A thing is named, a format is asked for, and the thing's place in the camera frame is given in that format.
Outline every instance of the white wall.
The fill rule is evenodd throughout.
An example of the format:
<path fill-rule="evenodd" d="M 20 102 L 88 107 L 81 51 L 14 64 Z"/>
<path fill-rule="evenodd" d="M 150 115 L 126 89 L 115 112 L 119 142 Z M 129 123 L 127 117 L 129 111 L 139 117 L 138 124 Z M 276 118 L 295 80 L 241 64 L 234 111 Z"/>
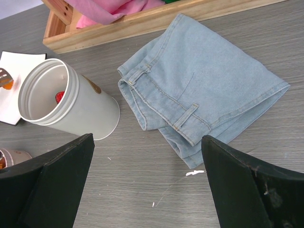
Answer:
<path fill-rule="evenodd" d="M 42 4 L 41 0 L 0 0 L 0 19 Z"/>

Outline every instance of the small container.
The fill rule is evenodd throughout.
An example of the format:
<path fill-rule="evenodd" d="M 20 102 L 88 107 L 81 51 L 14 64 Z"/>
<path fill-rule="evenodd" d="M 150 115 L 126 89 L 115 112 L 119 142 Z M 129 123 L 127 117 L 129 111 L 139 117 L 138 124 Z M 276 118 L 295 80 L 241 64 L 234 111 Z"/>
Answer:
<path fill-rule="evenodd" d="M 5 167 L 3 168 L 7 168 L 9 166 L 19 164 L 21 162 L 25 162 L 32 158 L 29 153 L 25 151 L 15 151 L 0 148 L 0 153 L 2 154 L 2 156 L 0 157 L 3 157 L 5 160 Z"/>
<path fill-rule="evenodd" d="M 64 91 L 57 104 L 55 96 Z M 68 133 L 93 133 L 94 140 L 109 136 L 120 118 L 114 98 L 59 59 L 34 68 L 21 86 L 18 99 L 22 119 Z"/>

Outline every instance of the metal utensil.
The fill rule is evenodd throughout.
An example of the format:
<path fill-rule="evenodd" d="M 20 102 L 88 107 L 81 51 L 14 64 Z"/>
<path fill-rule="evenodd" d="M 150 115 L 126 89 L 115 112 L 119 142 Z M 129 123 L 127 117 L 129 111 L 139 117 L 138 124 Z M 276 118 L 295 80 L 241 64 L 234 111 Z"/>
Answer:
<path fill-rule="evenodd" d="M 11 83 L 14 79 L 11 75 L 3 68 L 0 68 L 0 87 L 5 86 L 8 83 Z"/>

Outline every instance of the belt loop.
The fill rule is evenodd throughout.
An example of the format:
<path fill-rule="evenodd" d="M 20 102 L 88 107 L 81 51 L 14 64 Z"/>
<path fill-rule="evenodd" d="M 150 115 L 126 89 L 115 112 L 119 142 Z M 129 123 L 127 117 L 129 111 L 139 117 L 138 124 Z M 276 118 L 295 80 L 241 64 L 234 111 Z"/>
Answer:
<path fill-rule="evenodd" d="M 151 66 L 148 64 L 145 64 L 143 67 L 141 67 L 140 69 L 138 69 L 128 80 L 128 83 L 133 86 L 135 85 L 136 81 L 139 79 L 139 77 L 143 74 L 143 73 L 149 73 L 151 71 Z"/>
<path fill-rule="evenodd" d="M 173 128 L 178 130 L 199 107 L 198 104 L 193 104 L 191 107 L 175 122 Z"/>

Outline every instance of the green cloth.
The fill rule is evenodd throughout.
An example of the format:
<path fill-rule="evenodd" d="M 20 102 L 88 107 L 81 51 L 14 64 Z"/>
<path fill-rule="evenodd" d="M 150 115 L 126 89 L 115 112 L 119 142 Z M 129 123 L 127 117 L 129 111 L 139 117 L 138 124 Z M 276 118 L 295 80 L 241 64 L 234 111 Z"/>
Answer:
<path fill-rule="evenodd" d="M 168 3 L 172 3 L 172 2 L 175 2 L 175 1 L 179 1 L 179 0 L 163 0 L 166 4 Z"/>

